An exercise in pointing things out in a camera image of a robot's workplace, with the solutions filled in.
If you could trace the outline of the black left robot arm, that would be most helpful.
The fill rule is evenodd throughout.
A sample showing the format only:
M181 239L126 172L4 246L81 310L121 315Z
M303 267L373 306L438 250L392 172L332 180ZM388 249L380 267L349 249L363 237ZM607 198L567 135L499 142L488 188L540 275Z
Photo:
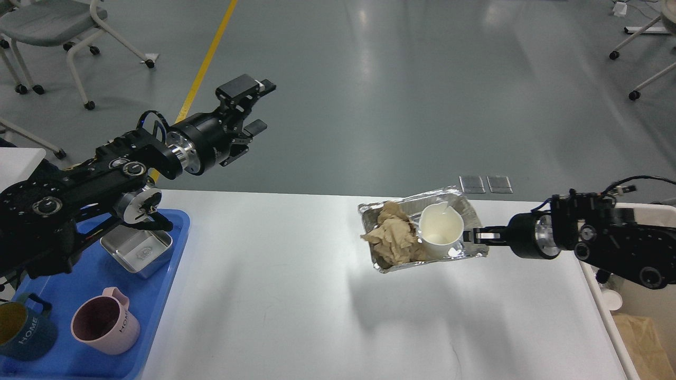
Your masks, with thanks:
M27 180L2 191L2 276L70 273L86 248L120 225L171 231L172 222L157 211L161 193L150 171L172 180L231 164L267 128L261 120L244 122L276 88L243 74L215 90L220 103L213 111L174 125L159 115L152 131L143 113L135 129L97 147L87 161L68 170L40 163Z

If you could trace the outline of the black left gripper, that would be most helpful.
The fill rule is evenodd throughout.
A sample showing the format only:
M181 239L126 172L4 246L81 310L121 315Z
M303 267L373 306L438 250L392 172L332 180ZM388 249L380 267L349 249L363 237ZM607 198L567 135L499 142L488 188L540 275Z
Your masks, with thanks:
M242 74L215 90L220 102L217 110L251 112L256 102L277 89L268 79L256 80ZM244 127L237 116L223 116L218 111L196 113L167 130L167 146L179 158L183 170L203 175L214 165L228 166L249 151L254 137L268 125L258 119Z

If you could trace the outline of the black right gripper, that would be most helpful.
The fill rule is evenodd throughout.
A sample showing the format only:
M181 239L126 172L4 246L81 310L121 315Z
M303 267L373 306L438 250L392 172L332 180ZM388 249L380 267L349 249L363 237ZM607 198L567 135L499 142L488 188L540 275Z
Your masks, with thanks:
M507 226L471 228L468 243L509 246L517 257L531 259L552 260L562 251L555 242L551 216L543 212L514 215Z

